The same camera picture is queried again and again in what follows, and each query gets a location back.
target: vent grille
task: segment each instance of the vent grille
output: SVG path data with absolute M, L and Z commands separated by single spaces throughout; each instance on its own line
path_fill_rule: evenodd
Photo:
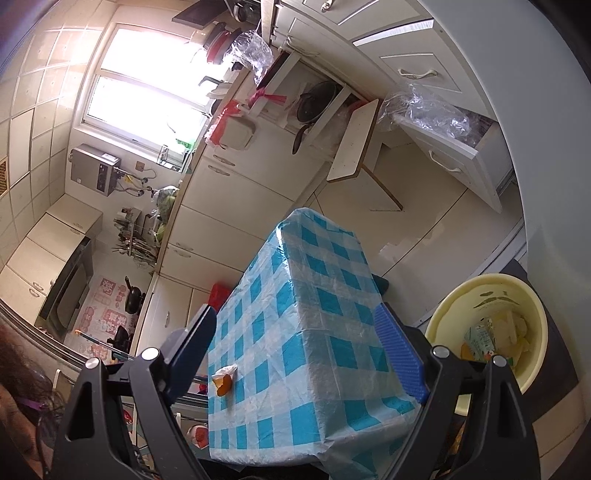
M 8 176 L 6 171 L 6 165 L 8 162 L 0 164 L 0 195 L 8 190 Z

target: plastic bucket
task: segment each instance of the plastic bucket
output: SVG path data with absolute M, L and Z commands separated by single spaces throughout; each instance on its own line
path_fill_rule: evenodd
M 527 323 L 525 338 L 530 351 L 522 353 L 514 372 L 523 393 L 542 367 L 548 345 L 548 322 L 542 302 L 519 278 L 496 273 L 465 281 L 441 302 L 425 337 L 432 345 L 445 345 L 459 358 L 466 331 L 481 318 L 507 309 L 519 313 Z M 470 395 L 460 395 L 456 413 L 466 416 L 469 404 Z

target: person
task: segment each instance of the person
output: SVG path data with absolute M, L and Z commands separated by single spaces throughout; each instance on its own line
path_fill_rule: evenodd
M 53 385 L 33 363 L 14 334 L 0 324 L 0 422 L 31 469 L 43 477 L 36 427 L 44 409 L 55 402 Z

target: window sill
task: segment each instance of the window sill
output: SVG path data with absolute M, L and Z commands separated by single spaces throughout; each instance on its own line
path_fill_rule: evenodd
M 125 150 L 126 152 L 129 152 L 133 155 L 137 155 L 138 157 L 141 157 L 144 160 L 154 162 L 156 165 L 159 165 L 161 167 L 177 171 L 179 173 L 182 171 L 182 168 L 178 165 L 175 165 L 167 161 L 159 161 L 158 155 L 156 155 L 151 150 L 142 148 L 139 145 L 131 144 L 130 142 L 127 142 L 122 138 L 116 137 L 115 135 L 111 135 L 107 132 L 103 132 L 102 130 L 94 128 L 88 124 L 78 124 L 76 127 L 74 127 L 74 129 L 86 135 L 90 135 L 91 137 L 97 138 L 110 145 L 114 145 L 118 148 L 121 148 L 122 150 Z

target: window frame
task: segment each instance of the window frame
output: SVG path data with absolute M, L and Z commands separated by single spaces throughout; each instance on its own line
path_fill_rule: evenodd
M 89 88 L 88 94 L 86 95 L 86 100 L 84 102 L 81 123 L 82 123 L 82 125 L 85 125 L 87 127 L 92 127 L 93 129 L 97 129 L 100 132 L 104 132 L 109 135 L 113 135 L 133 147 L 136 147 L 136 148 L 140 147 L 142 149 L 149 151 L 150 153 L 154 153 L 154 155 L 156 156 L 154 161 L 156 163 L 159 163 L 160 159 L 158 158 L 158 155 L 161 151 L 162 145 L 158 145 L 146 138 L 140 137 L 139 135 L 134 135 L 130 132 L 127 132 L 123 129 L 117 128 L 117 127 L 115 127 L 103 120 L 100 120 L 96 117 L 89 115 L 88 111 L 90 109 L 90 103 L 92 101 L 92 96 L 95 92 L 96 85 L 98 84 L 99 78 L 105 77 L 105 78 L 110 78 L 110 79 L 114 79 L 114 80 L 120 80 L 120 81 L 129 83 L 131 85 L 136 85 L 136 86 L 147 88 L 153 92 L 157 92 L 157 93 L 164 95 L 168 98 L 172 98 L 174 100 L 182 102 L 185 105 L 190 105 L 194 109 L 201 112 L 202 115 L 205 117 L 209 117 L 208 112 L 209 112 L 214 100 L 211 99 L 210 101 L 208 101 L 208 103 L 206 105 L 201 105 L 199 103 L 192 102 L 190 100 L 182 98 L 179 95 L 175 95 L 174 93 L 170 93 L 170 92 L 167 92 L 166 90 L 162 90 L 162 89 L 152 86 L 148 83 L 144 83 L 141 80 L 134 79 L 133 77 L 129 77 L 127 75 L 112 72 L 110 70 L 102 69 L 101 66 L 103 64 L 105 56 L 107 55 L 107 52 L 109 51 L 109 48 L 111 47 L 111 44 L 112 44 L 113 40 L 115 39 L 117 32 L 122 28 L 125 30 L 155 31 L 155 32 L 160 32 L 165 35 L 174 35 L 174 36 L 177 36 L 180 38 L 185 38 L 187 40 L 187 42 L 189 41 L 189 38 L 187 38 L 184 35 L 181 35 L 179 33 L 169 32 L 169 31 L 163 31 L 159 28 L 131 25 L 131 24 L 126 24 L 126 23 L 122 23 L 122 22 L 115 23 L 115 27 L 109 33 L 109 40 L 105 44 L 105 47 L 103 48 L 103 50 L 100 54 L 98 62 L 96 63 L 96 67 L 90 72 L 90 76 L 92 79 L 90 81 L 90 88 Z M 209 125 L 209 121 L 206 119 L 201 131 L 199 132 L 199 134 L 197 136 L 197 139 L 200 139 L 205 134 L 205 131 L 207 130 L 208 125 Z M 182 154 L 179 154 L 175 151 L 169 150 L 168 159 L 166 159 L 166 162 L 168 162 L 180 169 L 183 169 L 185 167 L 187 157 L 188 157 L 188 155 L 182 155 Z

